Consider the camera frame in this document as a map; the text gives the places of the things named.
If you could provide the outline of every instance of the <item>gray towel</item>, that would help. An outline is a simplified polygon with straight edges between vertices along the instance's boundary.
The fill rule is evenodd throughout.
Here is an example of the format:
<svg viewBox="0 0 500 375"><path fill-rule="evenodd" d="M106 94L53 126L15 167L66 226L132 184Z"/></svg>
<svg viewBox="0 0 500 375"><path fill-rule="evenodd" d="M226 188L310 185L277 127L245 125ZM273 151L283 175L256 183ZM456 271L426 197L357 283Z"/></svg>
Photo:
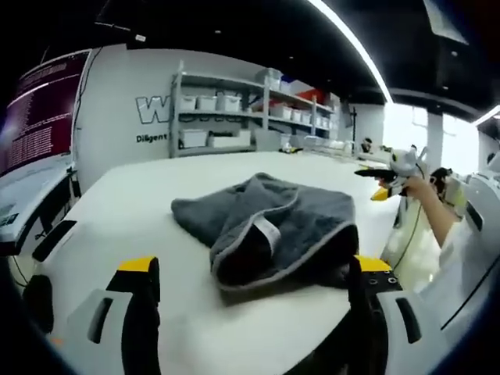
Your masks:
<svg viewBox="0 0 500 375"><path fill-rule="evenodd" d="M199 199L175 199L172 213L211 248L212 275L226 291L285 277L334 284L358 251L350 195L264 173Z"/></svg>

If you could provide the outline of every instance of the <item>metal shelf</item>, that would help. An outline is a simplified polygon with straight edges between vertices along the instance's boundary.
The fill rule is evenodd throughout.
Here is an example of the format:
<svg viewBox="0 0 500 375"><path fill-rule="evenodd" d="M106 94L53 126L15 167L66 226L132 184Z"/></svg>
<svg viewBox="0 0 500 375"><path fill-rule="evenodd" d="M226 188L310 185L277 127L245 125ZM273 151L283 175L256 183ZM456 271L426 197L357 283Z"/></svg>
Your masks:
<svg viewBox="0 0 500 375"><path fill-rule="evenodd" d="M288 94L287 92L282 92L282 91L271 89L270 90L270 97L282 100L284 102L293 102L296 105L301 105L301 106L305 106L308 108L313 107L313 102L311 102L310 100L301 98L300 96L296 96L293 94Z"/></svg>
<svg viewBox="0 0 500 375"><path fill-rule="evenodd" d="M184 148L179 150L179 156L197 156L197 155L214 155L214 154L229 154L234 152L252 152L255 151L255 146L230 146L230 147L194 147Z"/></svg>
<svg viewBox="0 0 500 375"><path fill-rule="evenodd" d="M262 119L264 114L261 112L225 112L225 111L202 111L195 109L192 111L181 110L180 116L227 116L227 117L248 117L253 119Z"/></svg>
<svg viewBox="0 0 500 375"><path fill-rule="evenodd" d="M305 106L305 107L308 107L308 108L313 108L314 106L314 102L311 102L310 100L307 100L307 99L304 99L304 98L301 98L300 96L297 96L297 95L293 95L293 94L288 94L287 92L282 92L282 91L278 91L278 90L270 90L270 96L271 98L276 98L276 99L280 99L284 102L292 102L294 103L295 105L298 105L298 106ZM334 113L334 110L331 109L331 108L328 108L326 107L325 105L321 105L321 104L317 104L316 103L316 107L326 113Z"/></svg>
<svg viewBox="0 0 500 375"><path fill-rule="evenodd" d="M322 111L324 111L326 113L329 113L329 114L335 113L335 111L332 108L326 107L325 105L322 105L322 104L317 104L316 103L316 107L318 109L321 109Z"/></svg>
<svg viewBox="0 0 500 375"><path fill-rule="evenodd" d="M276 121L277 123L291 123L293 125L301 125L303 127L313 127L310 123L301 123L299 121L287 120L281 117L269 116L269 121Z"/></svg>
<svg viewBox="0 0 500 375"><path fill-rule="evenodd" d="M182 84L185 86L203 86L212 88L222 88L225 90L241 91L264 91L265 86L250 80L240 80L237 78L218 77L202 73L182 73Z"/></svg>

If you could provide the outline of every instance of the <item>hand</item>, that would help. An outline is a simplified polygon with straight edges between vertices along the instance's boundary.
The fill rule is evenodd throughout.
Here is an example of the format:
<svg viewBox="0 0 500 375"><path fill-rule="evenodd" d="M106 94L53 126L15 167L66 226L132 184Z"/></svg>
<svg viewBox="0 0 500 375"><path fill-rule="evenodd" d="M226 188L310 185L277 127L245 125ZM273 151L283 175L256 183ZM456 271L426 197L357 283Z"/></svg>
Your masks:
<svg viewBox="0 0 500 375"><path fill-rule="evenodd" d="M436 194L431 185L421 177L410 177L406 180L403 187L406 188L408 196L414 197L419 201L422 201L422 199L425 199L429 195Z"/></svg>

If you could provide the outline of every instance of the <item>shelving unit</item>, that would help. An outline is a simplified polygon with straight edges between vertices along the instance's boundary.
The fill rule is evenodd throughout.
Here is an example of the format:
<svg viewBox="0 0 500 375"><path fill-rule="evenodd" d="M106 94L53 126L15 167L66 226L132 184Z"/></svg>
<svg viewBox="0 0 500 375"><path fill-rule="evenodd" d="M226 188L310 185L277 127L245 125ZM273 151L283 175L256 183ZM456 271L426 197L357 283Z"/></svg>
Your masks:
<svg viewBox="0 0 500 375"><path fill-rule="evenodd" d="M231 147L193 147L179 150L179 156L214 155L232 152L254 152L255 146L231 146Z"/></svg>
<svg viewBox="0 0 500 375"><path fill-rule="evenodd" d="M276 121L277 123L290 123L292 125L299 125L301 127L313 127L313 125L310 123L301 123L299 121L286 120L286 119L283 119L281 117L276 117L276 116L269 116L269 121Z"/></svg>
<svg viewBox="0 0 500 375"><path fill-rule="evenodd" d="M225 112L225 111L203 111L203 110L180 110L180 98L182 95L182 87L197 87L197 88L215 88L219 90L236 91L242 95L242 106L244 109L248 108L250 95L262 96L262 112ZM269 122L286 123L296 125L298 127L308 127L311 129L311 134L316 135L316 118L319 113L330 116L334 114L334 110L320 105L316 102L316 97L312 101L301 98L297 95L289 94L287 92L277 91L270 88L268 82L266 84L259 84L250 80L241 80L231 77L221 77L204 73L192 73L184 71L183 62L180 63L177 74L173 76L171 93L173 100L171 103L170 118L170 157L176 158L179 156L188 155L204 155L204 154L218 154L225 152L250 152L255 151L255 146L234 146L226 148L185 148L179 149L179 136L181 131L180 118L182 116L218 116L227 118L241 118L241 122L245 123L249 120L258 120L262 124L264 130L269 129ZM280 117L270 116L269 108L270 101L273 99L282 102L291 103L300 109L309 109L311 111L311 123L301 123L293 120L286 120ZM322 131L328 132L329 129L318 128Z"/></svg>
<svg viewBox="0 0 500 375"><path fill-rule="evenodd" d="M262 119L263 113L260 112L224 112L224 111L201 111L195 109L193 111L180 111L180 116L221 116L221 117L248 117L252 119Z"/></svg>

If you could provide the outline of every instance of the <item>towel label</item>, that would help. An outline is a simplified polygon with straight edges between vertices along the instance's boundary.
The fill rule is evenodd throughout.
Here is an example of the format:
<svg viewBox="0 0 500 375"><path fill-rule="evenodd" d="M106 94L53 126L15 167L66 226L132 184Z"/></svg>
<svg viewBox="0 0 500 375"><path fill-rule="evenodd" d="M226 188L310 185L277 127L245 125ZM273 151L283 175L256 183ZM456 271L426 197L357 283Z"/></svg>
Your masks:
<svg viewBox="0 0 500 375"><path fill-rule="evenodd" d="M277 242L280 240L281 233L278 228L276 228L273 223L271 223L264 216L260 216L253 222L254 225L259 229L262 234L264 234L269 242L271 248L271 256L274 254L274 248Z"/></svg>

